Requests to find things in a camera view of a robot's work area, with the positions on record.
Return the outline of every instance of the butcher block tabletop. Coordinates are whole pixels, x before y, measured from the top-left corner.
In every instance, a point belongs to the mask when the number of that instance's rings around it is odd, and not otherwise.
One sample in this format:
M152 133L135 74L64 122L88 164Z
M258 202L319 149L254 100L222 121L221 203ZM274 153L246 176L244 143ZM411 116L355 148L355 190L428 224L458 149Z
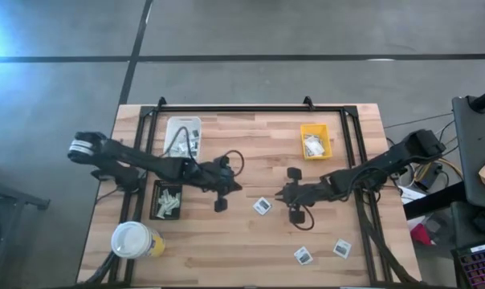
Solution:
M376 104L356 105L368 158L388 149L380 113ZM133 146L140 105L121 105L112 139ZM245 158L244 170L236 177L241 191L226 196L228 209L214 212L216 193L184 186L181 214L176 221L150 220L153 183L150 173L141 222L154 228L165 239L165 251L159 258L135 261L132 286L135 287L321 287L366 286L369 277L362 248L361 230L353 196L347 202L319 201L311 212L312 230L301 231L288 221L287 207L274 200L275 193L290 181L287 168L302 169L301 182L319 182L319 176L348 168L348 158L340 123L335 112L160 112L153 143L153 155L162 153L165 131L171 116L198 116L202 120L199 161L212 161L231 149ZM358 156L353 124L348 118L353 151ZM326 124L332 157L306 161L302 153L301 124ZM143 134L146 144L148 128ZM241 161L229 155L237 172ZM101 184L98 197L115 189L113 182ZM261 216L253 204L261 197L271 210ZM110 239L120 219L122 193L102 199L92 215L78 281L89 278L110 252ZM131 201L132 216L135 197ZM385 242L397 260L416 279L418 262L407 228L401 198L397 190L381 191L378 202ZM306 216L304 226L310 224ZM341 238L352 244L347 259L333 253ZM305 246L313 261L301 266L294 253ZM376 268L381 275L380 258L373 246ZM124 261L119 279L123 278Z

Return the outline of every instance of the yellow label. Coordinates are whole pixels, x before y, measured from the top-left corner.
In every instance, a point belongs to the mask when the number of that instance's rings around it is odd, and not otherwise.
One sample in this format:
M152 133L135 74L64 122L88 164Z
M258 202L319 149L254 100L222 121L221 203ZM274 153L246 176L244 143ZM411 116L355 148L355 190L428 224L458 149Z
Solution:
M161 236L158 234L152 234L152 244L150 245L148 252L146 252L146 256L151 256L151 257L158 257L162 255L162 252L164 252L165 248L165 241Z

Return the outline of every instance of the gray floor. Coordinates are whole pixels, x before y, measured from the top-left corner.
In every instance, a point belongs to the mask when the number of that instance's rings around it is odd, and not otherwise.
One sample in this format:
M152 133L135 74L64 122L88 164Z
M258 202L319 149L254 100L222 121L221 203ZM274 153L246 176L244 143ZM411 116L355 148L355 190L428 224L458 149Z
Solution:
M130 55L143 5L0 1L0 56ZM141 50L266 53L485 53L485 0L156 0ZM126 69L0 63L0 181L51 199L48 211L26 212L3 287L75 281L98 184L91 168L71 163L66 152L77 131L110 133ZM450 112L452 97L484 92L485 60L140 63L128 102L165 96L173 104L298 103L311 96L318 103L379 103L387 126ZM400 140L451 119L386 132ZM453 136L451 129L444 139ZM458 153L448 157L459 162ZM450 285L450 273L428 269L441 261L418 253L423 278Z

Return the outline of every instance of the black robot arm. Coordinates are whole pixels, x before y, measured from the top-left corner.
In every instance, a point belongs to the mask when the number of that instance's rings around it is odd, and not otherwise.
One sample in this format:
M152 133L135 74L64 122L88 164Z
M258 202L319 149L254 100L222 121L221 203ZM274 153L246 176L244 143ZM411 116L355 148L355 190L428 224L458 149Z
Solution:
M301 170L288 168L287 176L293 182L286 184L276 198L291 208L290 221L300 224L305 219L304 212L300 212L301 206L313 206L316 201L347 201L355 188L378 190L387 182L390 174L402 171L410 163L435 161L445 149L431 131L418 130L362 165L321 176L317 184L299 185Z
M96 166L98 170L92 172L94 177L99 180L113 177L125 192L136 191L144 185L140 184L139 170L135 167L175 184L192 185L204 192L215 191L218 193L214 203L216 212L226 210L225 195L242 189L234 180L235 174L226 154L198 164L188 157L155 157L108 139L100 132L78 132L67 157L78 164ZM132 167L123 166L119 161Z

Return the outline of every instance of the white cup lid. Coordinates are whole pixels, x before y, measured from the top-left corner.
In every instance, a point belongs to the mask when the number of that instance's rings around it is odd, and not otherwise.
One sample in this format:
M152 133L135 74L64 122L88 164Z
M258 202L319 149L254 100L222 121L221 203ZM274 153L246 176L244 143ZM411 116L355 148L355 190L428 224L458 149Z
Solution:
M112 234L112 251L121 258L137 258L148 248L148 232L139 222L120 224Z

